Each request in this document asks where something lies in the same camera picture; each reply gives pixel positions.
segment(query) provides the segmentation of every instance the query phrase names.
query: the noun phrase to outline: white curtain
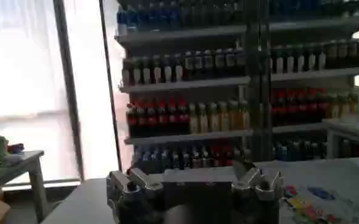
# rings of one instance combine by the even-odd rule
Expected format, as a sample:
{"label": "white curtain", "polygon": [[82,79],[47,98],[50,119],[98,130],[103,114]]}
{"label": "white curtain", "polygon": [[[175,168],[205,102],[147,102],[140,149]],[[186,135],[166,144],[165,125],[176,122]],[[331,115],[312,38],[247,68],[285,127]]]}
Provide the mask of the white curtain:
{"label": "white curtain", "polygon": [[0,0],[0,135],[45,151],[44,180],[79,177],[52,0]]}

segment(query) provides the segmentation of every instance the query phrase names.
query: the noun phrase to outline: table leg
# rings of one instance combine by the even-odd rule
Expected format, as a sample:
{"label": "table leg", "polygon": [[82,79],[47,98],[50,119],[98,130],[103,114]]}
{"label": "table leg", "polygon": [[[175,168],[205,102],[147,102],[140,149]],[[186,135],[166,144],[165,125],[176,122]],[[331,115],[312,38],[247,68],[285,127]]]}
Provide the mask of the table leg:
{"label": "table leg", "polygon": [[32,170],[29,171],[30,184],[34,194],[34,206],[37,221],[40,223],[44,220],[48,211],[48,202],[46,200],[43,174],[41,171],[40,160],[38,159]]}
{"label": "table leg", "polygon": [[327,130],[327,159],[337,158],[339,152],[339,136]]}

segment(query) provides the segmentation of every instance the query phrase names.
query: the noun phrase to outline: table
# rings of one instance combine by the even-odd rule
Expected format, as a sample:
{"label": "table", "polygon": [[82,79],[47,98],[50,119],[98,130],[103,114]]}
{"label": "table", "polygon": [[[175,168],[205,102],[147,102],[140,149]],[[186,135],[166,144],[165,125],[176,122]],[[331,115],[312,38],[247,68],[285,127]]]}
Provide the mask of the table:
{"label": "table", "polygon": [[43,155],[43,151],[23,152],[23,160],[20,163],[0,168],[0,186],[26,172],[29,173],[30,184],[32,185],[34,194],[35,212],[38,222],[44,220],[48,211],[40,164],[40,157]]}
{"label": "table", "polygon": [[[359,205],[359,158],[304,162],[273,161],[258,163],[257,166],[265,168],[266,172],[280,170],[286,184],[310,184],[334,189]],[[58,205],[43,224],[114,224],[112,210],[106,202],[106,180],[87,180]],[[281,212],[280,223],[290,224],[293,221]]]}
{"label": "table", "polygon": [[327,129],[327,157],[337,158],[341,138],[359,142],[359,116],[324,119]]}

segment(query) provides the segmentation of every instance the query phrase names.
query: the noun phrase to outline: blue bottle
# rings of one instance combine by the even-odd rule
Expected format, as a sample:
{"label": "blue bottle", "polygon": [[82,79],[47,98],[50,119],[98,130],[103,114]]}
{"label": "blue bottle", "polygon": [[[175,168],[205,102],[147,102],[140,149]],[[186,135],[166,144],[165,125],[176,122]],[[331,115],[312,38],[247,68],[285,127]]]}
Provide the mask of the blue bottle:
{"label": "blue bottle", "polygon": [[118,6],[117,23],[118,23],[117,35],[118,36],[126,35],[126,33],[127,33],[127,15],[126,15],[126,12],[121,7],[121,5]]}

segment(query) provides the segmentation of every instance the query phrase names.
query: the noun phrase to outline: shelf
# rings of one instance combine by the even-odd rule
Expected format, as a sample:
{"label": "shelf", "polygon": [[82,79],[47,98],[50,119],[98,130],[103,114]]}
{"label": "shelf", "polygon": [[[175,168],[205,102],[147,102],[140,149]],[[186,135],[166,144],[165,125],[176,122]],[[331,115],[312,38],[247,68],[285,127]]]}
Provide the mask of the shelf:
{"label": "shelf", "polygon": [[359,26],[359,17],[276,22],[270,24],[270,30],[287,31],[287,30],[299,30],[299,29],[329,28],[329,27],[338,27],[338,26]]}
{"label": "shelf", "polygon": [[251,78],[245,77],[234,77],[227,79],[210,79],[210,80],[198,80],[198,81],[183,81],[173,83],[157,83],[149,85],[138,85],[130,87],[119,87],[122,93],[140,93],[140,92],[153,92],[153,91],[165,91],[175,89],[189,89],[199,87],[214,87],[214,86],[230,86],[230,85],[247,85]]}
{"label": "shelf", "polygon": [[326,125],[323,123],[314,123],[314,124],[299,124],[299,125],[287,125],[280,127],[273,127],[272,132],[274,134],[278,133],[288,133],[295,131],[317,131],[325,129]]}
{"label": "shelf", "polygon": [[127,138],[125,144],[127,145],[141,145],[141,144],[159,144],[166,142],[180,142],[180,141],[195,141],[206,139],[218,139],[218,138],[232,138],[252,136],[252,130],[237,130],[237,131],[221,131],[192,135],[172,135],[172,136],[159,136],[150,138]]}
{"label": "shelf", "polygon": [[271,74],[271,81],[284,81],[284,80],[297,80],[297,79],[317,79],[327,77],[339,77],[347,75],[359,75],[359,68],[346,68],[346,69],[330,69],[313,72],[300,72],[300,73],[284,73],[284,74]]}
{"label": "shelf", "polygon": [[120,44],[137,44],[145,42],[176,40],[184,38],[200,38],[221,35],[237,35],[246,31],[245,26],[218,26],[203,29],[188,29],[174,31],[150,31],[128,33],[116,37]]}

